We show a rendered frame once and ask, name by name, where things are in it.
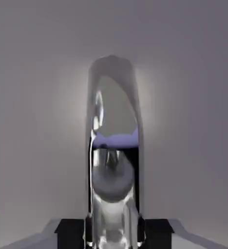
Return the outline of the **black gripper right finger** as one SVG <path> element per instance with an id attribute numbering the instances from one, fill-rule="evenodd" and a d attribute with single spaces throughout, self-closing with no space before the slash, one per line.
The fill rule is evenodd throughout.
<path id="1" fill-rule="evenodd" d="M 227 246 L 188 232 L 177 219 L 147 219 L 142 249 L 228 249 Z"/>

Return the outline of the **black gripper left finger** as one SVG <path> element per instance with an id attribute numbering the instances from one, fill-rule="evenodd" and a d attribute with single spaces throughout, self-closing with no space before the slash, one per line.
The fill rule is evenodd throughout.
<path id="1" fill-rule="evenodd" d="M 0 249 L 85 249 L 83 219 L 52 219 L 41 232 Z"/>

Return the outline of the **curved silver metal handle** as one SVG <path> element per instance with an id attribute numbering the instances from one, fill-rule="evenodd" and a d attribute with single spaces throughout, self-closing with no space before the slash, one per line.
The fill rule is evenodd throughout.
<path id="1" fill-rule="evenodd" d="M 88 249 L 139 249 L 143 124 L 132 63 L 117 55 L 94 61 L 87 96 Z"/>

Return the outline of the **grey painted cabinet door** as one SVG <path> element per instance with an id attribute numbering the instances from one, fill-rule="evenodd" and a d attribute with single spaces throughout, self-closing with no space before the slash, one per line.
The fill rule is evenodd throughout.
<path id="1" fill-rule="evenodd" d="M 228 247 L 228 0 L 0 0 L 0 247 L 84 217 L 90 65 L 135 67 L 145 216 Z"/>

